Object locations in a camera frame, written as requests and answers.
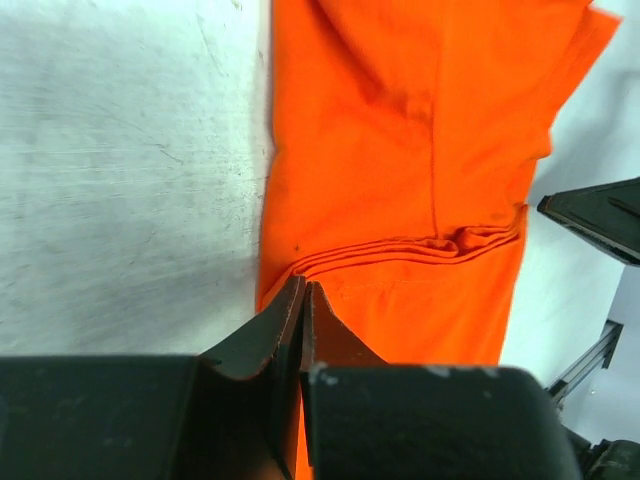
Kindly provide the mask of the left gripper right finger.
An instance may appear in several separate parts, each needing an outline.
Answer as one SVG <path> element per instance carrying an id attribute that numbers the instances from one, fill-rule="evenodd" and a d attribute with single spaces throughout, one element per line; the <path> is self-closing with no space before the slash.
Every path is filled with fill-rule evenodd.
<path id="1" fill-rule="evenodd" d="M 551 398 L 518 368 L 389 364 L 308 285 L 300 367 L 317 479 L 577 479 Z"/>

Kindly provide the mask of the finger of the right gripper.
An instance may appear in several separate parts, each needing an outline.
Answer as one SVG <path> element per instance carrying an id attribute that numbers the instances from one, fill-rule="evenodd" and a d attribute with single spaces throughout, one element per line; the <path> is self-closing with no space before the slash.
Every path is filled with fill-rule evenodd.
<path id="1" fill-rule="evenodd" d="M 537 211 L 626 265 L 639 264 L 639 178 L 547 195 Z"/>

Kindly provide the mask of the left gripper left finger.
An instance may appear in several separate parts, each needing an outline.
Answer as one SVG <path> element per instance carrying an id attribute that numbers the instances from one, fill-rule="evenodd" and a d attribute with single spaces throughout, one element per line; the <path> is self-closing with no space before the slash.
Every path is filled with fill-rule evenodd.
<path id="1" fill-rule="evenodd" d="M 305 287 L 198 355 L 3 357 L 2 477 L 292 478 Z"/>

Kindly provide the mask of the orange t shirt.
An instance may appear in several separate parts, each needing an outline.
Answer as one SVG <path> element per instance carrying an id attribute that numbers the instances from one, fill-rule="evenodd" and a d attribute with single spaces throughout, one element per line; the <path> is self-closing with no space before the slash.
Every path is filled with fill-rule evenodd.
<path id="1" fill-rule="evenodd" d="M 398 363 L 495 365 L 550 130 L 620 18 L 589 1 L 276 1 L 256 306 L 320 283 Z"/>

